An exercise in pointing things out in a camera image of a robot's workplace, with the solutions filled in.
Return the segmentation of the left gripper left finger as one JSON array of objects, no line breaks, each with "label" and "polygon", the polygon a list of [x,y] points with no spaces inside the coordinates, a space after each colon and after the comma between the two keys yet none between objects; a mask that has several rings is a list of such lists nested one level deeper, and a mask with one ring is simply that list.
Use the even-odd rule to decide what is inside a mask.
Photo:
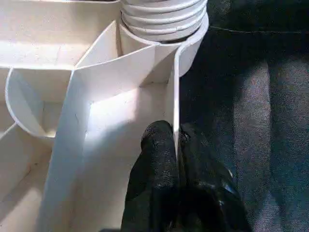
[{"label": "left gripper left finger", "polygon": [[122,232],[167,232],[178,210],[179,172],[171,125],[151,123],[127,186]]}]

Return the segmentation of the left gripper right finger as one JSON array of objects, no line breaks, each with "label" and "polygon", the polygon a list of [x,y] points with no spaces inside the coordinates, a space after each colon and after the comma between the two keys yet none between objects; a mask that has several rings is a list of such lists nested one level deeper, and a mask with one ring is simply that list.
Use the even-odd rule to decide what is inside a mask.
[{"label": "left gripper right finger", "polygon": [[180,231],[251,231],[232,173],[213,154],[205,134],[195,124],[180,126],[176,170]]}]

